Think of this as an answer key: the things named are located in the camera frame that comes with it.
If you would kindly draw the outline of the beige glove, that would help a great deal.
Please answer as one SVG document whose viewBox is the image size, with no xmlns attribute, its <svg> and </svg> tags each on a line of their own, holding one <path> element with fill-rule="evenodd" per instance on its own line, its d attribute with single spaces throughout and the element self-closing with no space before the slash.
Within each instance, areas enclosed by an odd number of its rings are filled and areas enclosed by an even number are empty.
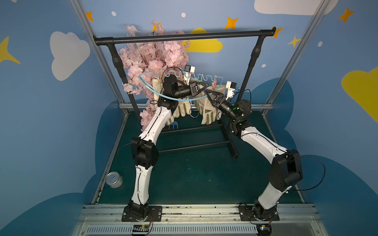
<svg viewBox="0 0 378 236">
<path fill-rule="evenodd" d="M 152 80 L 152 86 L 153 88 L 159 93 L 162 94 L 163 91 L 163 85 L 161 79 L 153 79 Z M 154 100 L 158 101 L 159 95 L 157 93 L 154 94 Z"/>
<path fill-rule="evenodd" d="M 196 98 L 205 97 L 195 101 L 195 106 L 202 115 L 201 124 L 210 125 L 211 123 L 220 120 L 222 112 L 215 108 L 207 97 L 207 94 L 203 91 Z"/>
<path fill-rule="evenodd" d="M 172 117 L 185 117 L 191 114 L 191 103 L 189 101 L 179 101 L 176 110 L 173 112 Z"/>
</svg>

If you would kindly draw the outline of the light blue wavy clip hanger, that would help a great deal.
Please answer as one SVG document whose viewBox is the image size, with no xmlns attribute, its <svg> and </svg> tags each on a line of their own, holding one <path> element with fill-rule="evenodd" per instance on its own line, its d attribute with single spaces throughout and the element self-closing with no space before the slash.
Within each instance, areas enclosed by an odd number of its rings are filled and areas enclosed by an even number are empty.
<svg viewBox="0 0 378 236">
<path fill-rule="evenodd" d="M 138 76 L 140 82 L 152 93 L 157 93 L 160 97 L 174 100 L 174 101 L 196 101 L 205 97 L 192 97 L 189 85 L 186 85 L 183 81 L 184 78 L 184 68 L 179 69 L 178 67 L 169 67 L 166 70 L 158 71 L 157 73 L 147 72 L 142 73 Z M 163 85 L 162 94 L 159 94 L 153 86 L 146 81 L 146 77 L 152 75 L 155 79 L 161 79 Z M 204 75 L 204 74 L 192 74 L 190 83 L 193 82 L 203 82 L 208 84 L 208 88 L 204 90 L 212 90 L 221 93 L 225 93 L 225 86 L 222 84 L 217 85 L 216 90 L 212 89 L 212 80 L 215 76 Z"/>
</svg>

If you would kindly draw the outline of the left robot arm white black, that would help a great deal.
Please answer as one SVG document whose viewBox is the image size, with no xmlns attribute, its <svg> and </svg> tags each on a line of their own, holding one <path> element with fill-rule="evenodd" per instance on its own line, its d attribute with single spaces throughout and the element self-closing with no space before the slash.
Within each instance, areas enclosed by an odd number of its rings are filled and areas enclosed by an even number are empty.
<svg viewBox="0 0 378 236">
<path fill-rule="evenodd" d="M 132 157 L 135 163 L 136 177 L 134 192 L 128 203 L 126 212 L 136 220 L 143 221 L 149 214 L 149 184 L 153 167 L 158 161 L 159 153 L 156 148 L 158 137 L 172 114 L 179 105 L 179 99 L 195 97 L 207 89 L 203 82 L 183 82 L 175 75 L 163 79 L 162 92 L 157 100 L 157 110 L 145 130 L 132 138 Z"/>
</svg>

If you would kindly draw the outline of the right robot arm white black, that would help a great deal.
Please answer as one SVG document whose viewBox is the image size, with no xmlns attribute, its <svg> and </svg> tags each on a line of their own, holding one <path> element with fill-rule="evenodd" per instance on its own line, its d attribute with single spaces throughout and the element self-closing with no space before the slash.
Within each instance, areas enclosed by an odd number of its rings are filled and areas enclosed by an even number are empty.
<svg viewBox="0 0 378 236">
<path fill-rule="evenodd" d="M 303 179 L 299 152 L 275 143 L 248 122 L 247 117 L 252 113 L 248 100 L 231 104 L 220 92 L 207 91 L 206 95 L 213 107 L 230 118 L 231 132 L 254 147 L 271 164 L 269 183 L 255 200 L 253 214 L 261 221 L 276 220 L 279 199 Z"/>
</svg>

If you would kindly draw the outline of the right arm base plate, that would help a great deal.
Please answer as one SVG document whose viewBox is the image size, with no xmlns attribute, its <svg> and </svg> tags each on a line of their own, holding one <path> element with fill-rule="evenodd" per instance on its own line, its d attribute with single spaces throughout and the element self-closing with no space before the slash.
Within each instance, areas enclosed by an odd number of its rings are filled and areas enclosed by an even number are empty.
<svg viewBox="0 0 378 236">
<path fill-rule="evenodd" d="M 260 204 L 247 205 L 241 203 L 238 205 L 238 211 L 241 221 L 279 221 L 280 217 L 277 211 L 277 205 L 270 209 L 264 209 Z"/>
</svg>

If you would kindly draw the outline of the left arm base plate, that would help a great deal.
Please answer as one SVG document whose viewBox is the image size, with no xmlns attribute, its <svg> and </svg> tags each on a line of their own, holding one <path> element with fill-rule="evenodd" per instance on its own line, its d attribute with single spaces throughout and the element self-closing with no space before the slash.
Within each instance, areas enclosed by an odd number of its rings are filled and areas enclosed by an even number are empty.
<svg viewBox="0 0 378 236">
<path fill-rule="evenodd" d="M 147 206 L 140 205 L 126 206 L 124 208 L 121 221 L 122 222 L 160 222 L 162 217 L 162 206 Z"/>
</svg>

